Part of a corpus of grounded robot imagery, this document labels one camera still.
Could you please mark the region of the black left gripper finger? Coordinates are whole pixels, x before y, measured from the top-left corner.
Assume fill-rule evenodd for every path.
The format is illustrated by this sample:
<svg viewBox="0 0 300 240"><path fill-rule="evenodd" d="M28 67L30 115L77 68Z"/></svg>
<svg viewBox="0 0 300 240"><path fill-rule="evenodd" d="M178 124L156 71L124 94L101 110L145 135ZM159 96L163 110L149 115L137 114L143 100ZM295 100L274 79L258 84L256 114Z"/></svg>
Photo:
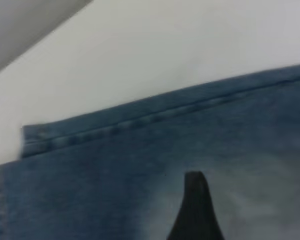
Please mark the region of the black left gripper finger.
<svg viewBox="0 0 300 240"><path fill-rule="evenodd" d="M182 203L168 240L223 240L208 182L201 171L184 175Z"/></svg>

